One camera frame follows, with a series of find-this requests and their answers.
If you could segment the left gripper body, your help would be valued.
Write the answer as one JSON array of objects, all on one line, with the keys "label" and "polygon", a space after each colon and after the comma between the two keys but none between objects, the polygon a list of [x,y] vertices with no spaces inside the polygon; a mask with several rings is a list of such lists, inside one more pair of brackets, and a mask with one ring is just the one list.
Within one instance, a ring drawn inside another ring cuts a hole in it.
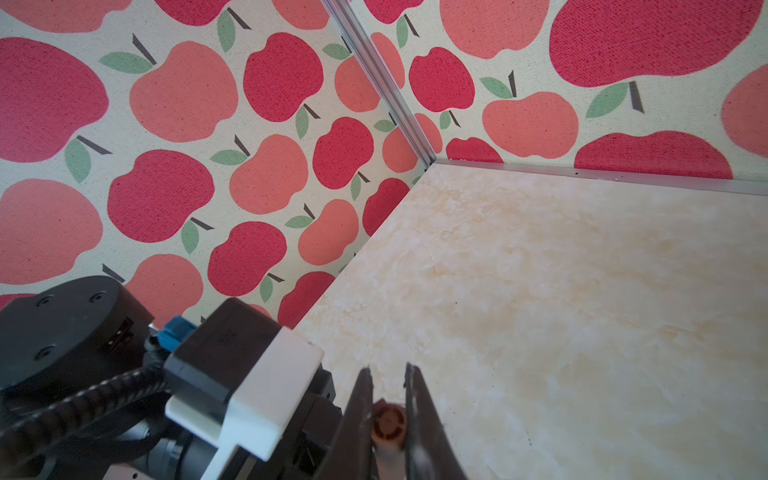
[{"label": "left gripper body", "polygon": [[269,460],[239,448],[228,479],[311,479],[330,449],[342,419],[332,374],[318,368]]}]

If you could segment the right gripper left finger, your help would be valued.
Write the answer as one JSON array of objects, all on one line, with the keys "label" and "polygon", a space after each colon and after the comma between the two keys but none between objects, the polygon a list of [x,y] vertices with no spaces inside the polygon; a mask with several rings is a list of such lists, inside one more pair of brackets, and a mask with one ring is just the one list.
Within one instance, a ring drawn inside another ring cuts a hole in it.
[{"label": "right gripper left finger", "polygon": [[367,480],[371,476],[373,380],[364,367],[356,382],[330,449],[313,476],[316,480]]}]

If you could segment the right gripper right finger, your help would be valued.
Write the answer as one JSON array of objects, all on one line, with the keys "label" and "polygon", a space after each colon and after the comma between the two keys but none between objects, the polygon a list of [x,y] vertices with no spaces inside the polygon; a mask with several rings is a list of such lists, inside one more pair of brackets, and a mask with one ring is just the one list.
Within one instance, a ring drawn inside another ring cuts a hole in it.
[{"label": "right gripper right finger", "polygon": [[466,480],[418,366],[411,363],[406,365],[404,387],[407,419],[406,478]]}]

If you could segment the brown pen cap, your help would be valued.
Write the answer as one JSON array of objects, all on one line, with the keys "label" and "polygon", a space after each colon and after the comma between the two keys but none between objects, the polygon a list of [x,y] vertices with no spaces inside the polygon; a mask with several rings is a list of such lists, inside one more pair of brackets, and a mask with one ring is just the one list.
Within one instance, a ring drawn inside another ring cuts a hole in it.
[{"label": "brown pen cap", "polygon": [[377,449],[402,451],[407,437],[407,415],[403,406],[380,399],[373,405],[371,439]]}]

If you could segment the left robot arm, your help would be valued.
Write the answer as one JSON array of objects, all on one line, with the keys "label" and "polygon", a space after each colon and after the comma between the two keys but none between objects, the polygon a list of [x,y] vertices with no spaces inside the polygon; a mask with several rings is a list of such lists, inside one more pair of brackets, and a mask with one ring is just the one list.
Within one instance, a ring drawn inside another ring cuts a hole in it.
[{"label": "left robot arm", "polygon": [[3,478],[101,479],[119,464],[153,479],[203,477],[217,438],[170,419],[167,404],[222,425],[283,328],[235,298],[201,325],[152,323],[104,276],[2,302]]}]

